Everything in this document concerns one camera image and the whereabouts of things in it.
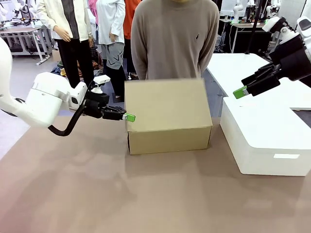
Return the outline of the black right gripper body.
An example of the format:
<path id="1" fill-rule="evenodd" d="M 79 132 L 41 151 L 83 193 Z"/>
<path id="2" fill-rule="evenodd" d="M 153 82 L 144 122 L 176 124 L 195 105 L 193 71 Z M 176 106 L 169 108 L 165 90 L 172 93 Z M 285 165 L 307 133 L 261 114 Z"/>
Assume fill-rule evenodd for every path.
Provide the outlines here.
<path id="1" fill-rule="evenodd" d="M 278 67 L 276 73 L 278 79 L 285 77 L 296 81 L 311 75 L 311 62 L 303 42 L 301 44 L 292 42 L 279 44 L 270 53 L 270 57 L 273 64 Z"/>

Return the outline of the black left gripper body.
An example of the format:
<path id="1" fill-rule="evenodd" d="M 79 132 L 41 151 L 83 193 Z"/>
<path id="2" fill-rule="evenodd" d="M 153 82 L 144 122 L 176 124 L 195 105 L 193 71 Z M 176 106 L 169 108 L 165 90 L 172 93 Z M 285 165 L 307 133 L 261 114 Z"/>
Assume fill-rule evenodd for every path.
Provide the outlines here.
<path id="1" fill-rule="evenodd" d="M 102 110 L 109 103 L 109 95 L 106 93 L 97 94 L 87 91 L 84 103 L 84 115 L 93 118 L 102 118 Z"/>

